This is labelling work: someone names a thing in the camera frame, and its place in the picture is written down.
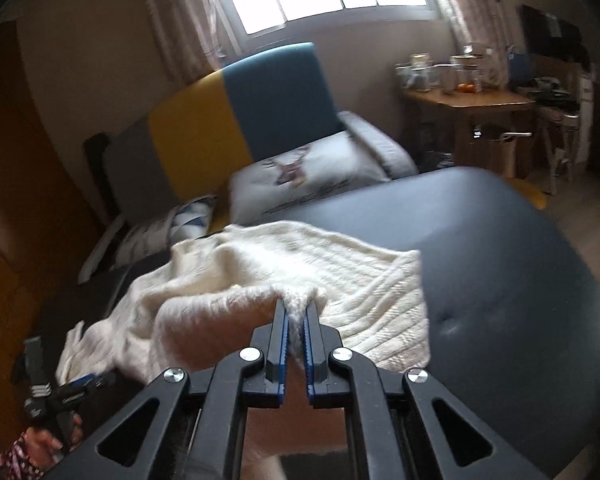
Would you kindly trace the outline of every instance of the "metal screw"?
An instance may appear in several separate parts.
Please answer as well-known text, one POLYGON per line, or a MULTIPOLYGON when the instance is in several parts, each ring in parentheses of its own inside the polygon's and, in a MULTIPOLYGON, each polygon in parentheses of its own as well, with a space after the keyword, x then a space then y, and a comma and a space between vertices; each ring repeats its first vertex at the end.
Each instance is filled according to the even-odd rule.
POLYGON ((407 378, 412 383, 426 383, 429 379, 429 374, 422 368, 412 368, 407 372, 407 378))
POLYGON ((169 368, 162 376, 168 383, 179 383, 184 379, 184 371, 182 368, 169 368))
POLYGON ((353 352, 348 348, 341 346, 340 348, 336 348, 333 352, 331 352, 331 355, 338 361, 348 361, 353 357, 353 352))
POLYGON ((247 348, 240 350, 240 357, 249 362, 257 361, 260 358, 260 350, 253 346, 247 346, 247 348))

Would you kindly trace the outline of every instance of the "sheer curtain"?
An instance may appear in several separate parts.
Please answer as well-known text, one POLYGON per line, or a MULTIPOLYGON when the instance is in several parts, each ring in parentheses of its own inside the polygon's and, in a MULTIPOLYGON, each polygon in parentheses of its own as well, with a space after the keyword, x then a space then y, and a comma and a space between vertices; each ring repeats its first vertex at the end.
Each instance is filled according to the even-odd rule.
POLYGON ((190 84, 220 68, 215 0, 146 0, 169 74, 190 84))
POLYGON ((495 0, 440 0, 460 45, 472 41, 494 48, 498 86, 509 81, 507 31, 495 0))

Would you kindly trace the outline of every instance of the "throw pillow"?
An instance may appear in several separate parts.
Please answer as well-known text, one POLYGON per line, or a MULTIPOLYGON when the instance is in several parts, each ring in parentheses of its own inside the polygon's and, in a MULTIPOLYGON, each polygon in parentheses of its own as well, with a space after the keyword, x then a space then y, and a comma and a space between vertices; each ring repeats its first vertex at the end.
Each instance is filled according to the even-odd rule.
POLYGON ((389 180, 365 146, 340 132, 234 173, 231 222, 262 222, 283 209, 389 180))
POLYGON ((203 237, 215 204, 215 195, 199 196, 173 208, 163 218, 131 228, 116 251, 114 268, 135 263, 188 238, 203 237))

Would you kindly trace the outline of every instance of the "white knit blanket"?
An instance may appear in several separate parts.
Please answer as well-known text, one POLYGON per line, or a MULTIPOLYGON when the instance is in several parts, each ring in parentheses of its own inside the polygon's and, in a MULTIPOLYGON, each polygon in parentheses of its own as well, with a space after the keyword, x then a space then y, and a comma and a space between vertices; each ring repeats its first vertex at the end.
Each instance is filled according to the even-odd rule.
MULTIPOLYGON (((403 371, 429 361, 418 251, 389 251, 283 221, 229 226, 209 238, 174 246, 170 263, 136 279, 107 319, 84 335, 81 324, 68 333, 56 377, 63 384, 117 367, 149 383, 171 366, 190 371, 209 367, 248 346, 253 329, 270 322, 278 299, 286 304, 291 348, 298 356, 302 315, 314 299, 320 321, 340 331, 344 346, 379 367, 403 371)), ((305 409, 298 371, 299 366, 290 366, 286 412, 253 410, 285 412, 282 422, 267 416, 258 420, 260 415, 250 412, 247 462, 344 445, 344 432, 331 434, 324 429, 328 417, 315 415, 338 410, 305 409), (314 434, 308 442, 301 434, 289 435, 298 416, 307 431, 315 419, 323 438, 314 434)))

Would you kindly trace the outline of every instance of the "pink patterned sleeve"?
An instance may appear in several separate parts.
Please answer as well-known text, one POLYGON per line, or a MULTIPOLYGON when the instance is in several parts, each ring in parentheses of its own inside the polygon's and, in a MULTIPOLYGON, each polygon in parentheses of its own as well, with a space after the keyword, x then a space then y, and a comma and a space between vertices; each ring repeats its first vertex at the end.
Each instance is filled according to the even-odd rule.
POLYGON ((44 472, 31 465, 24 441, 24 433, 0 453, 0 472, 7 480, 38 480, 44 472))

